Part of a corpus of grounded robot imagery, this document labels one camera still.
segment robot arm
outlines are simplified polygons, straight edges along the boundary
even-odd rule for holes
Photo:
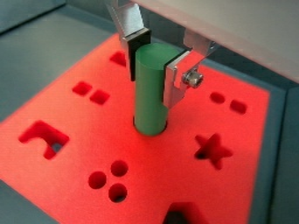
[[[185,26],[195,35],[201,34],[207,39],[215,40],[287,79],[299,81],[297,0],[287,2],[135,0],[135,2]]]
[[[135,80],[137,49],[151,43],[151,31],[145,22],[137,3],[107,0],[107,8],[116,24],[122,46],[126,50],[131,81]],[[185,97],[187,87],[198,88],[203,76],[198,73],[202,60],[217,50],[218,44],[189,28],[185,32],[185,45],[191,48],[173,59],[166,67],[163,104],[170,109]]]

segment rectangular hole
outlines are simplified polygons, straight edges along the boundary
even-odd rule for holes
[[[249,110],[249,106],[246,103],[234,100],[230,104],[230,109],[238,112],[239,114],[245,115]]]
[[[116,62],[122,67],[127,66],[127,57],[126,54],[123,52],[116,52],[110,60],[112,60],[114,62]]]
[[[92,86],[86,81],[80,81],[78,85],[74,87],[72,92],[78,95],[84,96],[91,89]]]
[[[108,97],[110,95],[104,91],[98,90],[94,93],[94,95],[90,97],[90,100],[95,102],[96,104],[103,105],[107,102]]]

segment square hole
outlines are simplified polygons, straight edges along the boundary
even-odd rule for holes
[[[111,58],[110,58],[114,62],[116,62],[122,67],[127,66],[127,58],[126,58],[126,54],[123,52],[116,52]]]
[[[99,105],[103,105],[108,100],[110,94],[107,94],[104,91],[98,90],[94,95],[90,97],[90,100],[95,102]]]
[[[84,96],[90,92],[91,89],[92,89],[92,86],[86,81],[82,81],[74,87],[72,92],[76,93],[78,95]]]

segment circular hole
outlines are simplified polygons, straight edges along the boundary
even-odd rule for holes
[[[118,160],[112,165],[111,165],[111,172],[116,177],[123,177],[127,174],[127,163],[122,160]]]
[[[88,185],[92,189],[102,188],[107,183],[107,175],[102,171],[95,171],[88,177]]]
[[[210,99],[217,103],[223,103],[226,101],[226,97],[221,93],[211,93]]]
[[[108,189],[108,197],[111,201],[119,203],[127,198],[127,188],[122,184],[115,184]]]

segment white panel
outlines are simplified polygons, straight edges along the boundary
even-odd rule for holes
[[[299,82],[298,0],[135,2]]]

